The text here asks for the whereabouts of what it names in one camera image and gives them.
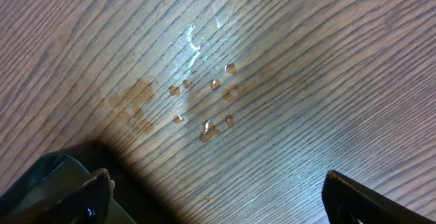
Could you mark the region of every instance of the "liquid spill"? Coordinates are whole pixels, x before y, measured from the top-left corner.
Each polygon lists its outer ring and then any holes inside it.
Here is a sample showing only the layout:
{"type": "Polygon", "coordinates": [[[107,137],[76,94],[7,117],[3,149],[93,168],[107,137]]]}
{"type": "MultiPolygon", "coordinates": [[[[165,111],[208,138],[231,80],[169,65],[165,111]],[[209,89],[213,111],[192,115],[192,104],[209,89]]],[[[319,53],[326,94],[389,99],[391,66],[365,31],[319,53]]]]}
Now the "liquid spill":
{"type": "Polygon", "coordinates": [[[219,89],[219,87],[221,87],[221,81],[219,80],[212,80],[209,85],[211,86],[211,89],[213,91],[216,91],[217,89],[219,89]]]}
{"type": "Polygon", "coordinates": [[[170,44],[169,50],[165,53],[162,59],[176,58],[166,67],[168,69],[164,74],[158,75],[158,80],[166,81],[169,78],[175,80],[189,79],[191,68],[196,59],[201,55],[200,47],[193,43],[192,31],[195,29],[193,24],[189,24],[177,39],[170,44]]]}
{"type": "Polygon", "coordinates": [[[190,89],[192,89],[192,87],[195,86],[194,83],[189,82],[188,80],[184,80],[184,81],[182,82],[182,85],[183,85],[183,87],[184,87],[185,89],[187,89],[187,90],[190,90],[190,89]]]}
{"type": "Polygon", "coordinates": [[[200,134],[200,141],[203,143],[210,142],[214,135],[219,135],[221,132],[216,128],[211,119],[208,119],[203,124],[203,132],[200,134]]]}
{"type": "Polygon", "coordinates": [[[220,29],[222,26],[233,16],[234,9],[242,0],[230,0],[225,2],[225,0],[216,0],[212,4],[213,16],[217,22],[217,28],[220,29]]]}
{"type": "Polygon", "coordinates": [[[174,118],[172,119],[175,123],[181,123],[181,122],[183,122],[184,120],[185,120],[185,118],[183,118],[182,116],[180,116],[180,115],[174,115],[174,118]]]}
{"type": "Polygon", "coordinates": [[[180,94],[180,87],[179,87],[179,86],[174,86],[174,85],[172,85],[172,86],[169,88],[169,90],[170,90],[170,95],[171,95],[171,96],[176,96],[176,95],[179,95],[179,94],[180,94]]]}
{"type": "Polygon", "coordinates": [[[224,67],[225,71],[229,74],[235,74],[236,73],[236,66],[233,63],[227,64],[224,67]]]}
{"type": "Polygon", "coordinates": [[[58,41],[59,41],[59,43],[61,43],[61,44],[63,44],[63,45],[66,45],[66,44],[69,43],[69,39],[70,39],[70,38],[71,38],[71,31],[68,31],[68,32],[66,32],[66,33],[61,34],[61,35],[58,37],[58,41]]]}
{"type": "Polygon", "coordinates": [[[223,99],[228,102],[236,101],[244,93],[244,89],[236,84],[229,85],[223,92],[223,99]]]}
{"type": "Polygon", "coordinates": [[[234,125],[234,117],[231,114],[226,114],[224,118],[225,123],[227,123],[228,127],[233,127],[234,125]]]}
{"type": "Polygon", "coordinates": [[[137,134],[150,134],[153,132],[154,124],[150,121],[142,120],[144,110],[141,106],[153,99],[153,83],[148,79],[150,78],[147,78],[147,80],[138,79],[133,86],[125,89],[122,94],[115,93],[107,98],[109,105],[113,108],[110,114],[114,116],[113,125],[110,125],[108,128],[119,128],[118,125],[129,125],[132,127],[133,132],[137,134]],[[133,116],[127,112],[129,105],[132,108],[133,116]],[[140,122],[135,123],[135,121],[131,121],[132,117],[139,119],[140,122]]]}

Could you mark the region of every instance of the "brown stain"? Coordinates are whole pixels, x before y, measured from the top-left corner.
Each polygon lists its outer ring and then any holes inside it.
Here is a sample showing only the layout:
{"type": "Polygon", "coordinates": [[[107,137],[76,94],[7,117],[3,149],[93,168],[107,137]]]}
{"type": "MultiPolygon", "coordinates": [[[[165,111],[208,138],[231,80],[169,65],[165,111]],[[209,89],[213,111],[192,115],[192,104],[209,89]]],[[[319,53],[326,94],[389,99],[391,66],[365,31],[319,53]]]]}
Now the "brown stain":
{"type": "Polygon", "coordinates": [[[142,118],[144,116],[144,110],[142,108],[139,108],[134,113],[134,118],[142,118]]]}
{"type": "Polygon", "coordinates": [[[231,114],[226,114],[224,118],[224,122],[227,123],[228,127],[233,127],[234,117],[231,114]]]}
{"type": "Polygon", "coordinates": [[[174,115],[174,117],[173,117],[173,119],[172,119],[172,121],[174,122],[174,123],[181,123],[181,122],[183,122],[185,120],[185,118],[183,118],[182,116],[180,116],[180,115],[174,115]]]}
{"type": "Polygon", "coordinates": [[[214,135],[219,135],[220,133],[220,130],[218,130],[212,120],[209,119],[203,124],[203,132],[200,134],[200,141],[203,143],[210,142],[214,135]]]}
{"type": "Polygon", "coordinates": [[[123,100],[123,98],[118,93],[115,93],[115,94],[109,96],[109,99],[108,99],[109,105],[112,106],[113,108],[117,107],[121,103],[122,100],[123,100]]]}
{"type": "Polygon", "coordinates": [[[77,92],[79,89],[79,86],[77,84],[73,84],[73,86],[71,86],[70,91],[71,92],[77,92]]]}
{"type": "Polygon", "coordinates": [[[150,134],[154,131],[154,124],[147,120],[142,120],[144,110],[141,106],[152,100],[153,84],[151,81],[138,79],[136,83],[124,90],[123,94],[112,94],[107,98],[109,105],[113,108],[110,113],[117,113],[112,124],[129,125],[132,127],[135,134],[146,133],[150,134]],[[127,105],[133,108],[133,116],[127,112],[127,105]],[[131,118],[138,118],[138,122],[131,121],[131,118]]]}
{"type": "Polygon", "coordinates": [[[187,90],[190,90],[190,89],[192,89],[192,87],[195,86],[194,83],[189,82],[188,80],[184,80],[184,81],[182,82],[182,85],[183,85],[183,87],[184,87],[185,89],[187,89],[187,90]]]}
{"type": "Polygon", "coordinates": [[[169,88],[169,90],[170,90],[170,95],[171,96],[176,96],[176,95],[180,94],[180,87],[179,86],[172,85],[169,88]]]}
{"type": "Polygon", "coordinates": [[[219,89],[219,87],[221,87],[221,81],[219,81],[219,80],[212,80],[209,83],[209,86],[211,87],[211,90],[216,91],[217,89],[219,89]]]}
{"type": "Polygon", "coordinates": [[[236,101],[238,97],[240,97],[245,92],[245,89],[242,86],[231,84],[225,88],[223,92],[223,99],[228,102],[236,101]]]}
{"type": "Polygon", "coordinates": [[[131,116],[129,113],[127,113],[126,111],[121,111],[117,116],[116,116],[118,122],[122,122],[122,123],[126,123],[130,120],[131,116]]]}
{"type": "Polygon", "coordinates": [[[59,43],[61,43],[61,44],[63,44],[63,45],[66,45],[66,44],[69,43],[69,39],[70,39],[70,38],[71,38],[71,31],[68,31],[68,32],[66,32],[66,33],[61,34],[61,35],[58,37],[58,41],[59,41],[59,43]]]}
{"type": "Polygon", "coordinates": [[[236,73],[236,66],[233,63],[229,63],[224,67],[225,71],[229,74],[235,74],[236,73]]]}

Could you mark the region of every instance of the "black object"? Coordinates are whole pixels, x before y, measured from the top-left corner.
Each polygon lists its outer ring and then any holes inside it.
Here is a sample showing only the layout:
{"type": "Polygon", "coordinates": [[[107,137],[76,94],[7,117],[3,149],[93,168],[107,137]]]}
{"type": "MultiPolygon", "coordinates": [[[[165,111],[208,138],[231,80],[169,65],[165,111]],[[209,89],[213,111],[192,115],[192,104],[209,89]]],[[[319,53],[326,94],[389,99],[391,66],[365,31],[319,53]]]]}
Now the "black object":
{"type": "Polygon", "coordinates": [[[0,198],[0,223],[71,223],[72,213],[75,223],[176,223],[97,142],[42,156],[0,198]],[[47,219],[71,209],[69,218],[47,219]]]}
{"type": "Polygon", "coordinates": [[[334,170],[327,173],[322,201],[331,224],[434,224],[334,170]]]}

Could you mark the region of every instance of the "wood laminate surface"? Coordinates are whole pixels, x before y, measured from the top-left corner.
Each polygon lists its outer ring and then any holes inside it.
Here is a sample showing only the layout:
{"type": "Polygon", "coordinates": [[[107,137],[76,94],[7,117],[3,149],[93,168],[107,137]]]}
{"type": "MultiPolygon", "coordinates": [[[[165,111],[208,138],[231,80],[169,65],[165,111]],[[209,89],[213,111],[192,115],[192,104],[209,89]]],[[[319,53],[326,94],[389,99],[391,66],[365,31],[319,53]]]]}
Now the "wood laminate surface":
{"type": "Polygon", "coordinates": [[[0,189],[100,140],[186,223],[436,220],[436,0],[0,0],[0,189]]]}

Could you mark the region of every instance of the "wooden floor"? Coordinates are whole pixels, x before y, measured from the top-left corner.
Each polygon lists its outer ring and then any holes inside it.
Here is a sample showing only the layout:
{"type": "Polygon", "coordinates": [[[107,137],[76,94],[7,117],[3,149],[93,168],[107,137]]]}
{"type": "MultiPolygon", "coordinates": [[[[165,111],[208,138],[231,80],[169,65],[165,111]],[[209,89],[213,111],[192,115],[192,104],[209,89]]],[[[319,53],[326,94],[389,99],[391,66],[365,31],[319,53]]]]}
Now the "wooden floor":
{"type": "Polygon", "coordinates": [[[436,0],[0,0],[0,189],[97,139],[186,223],[436,220],[436,0]]]}

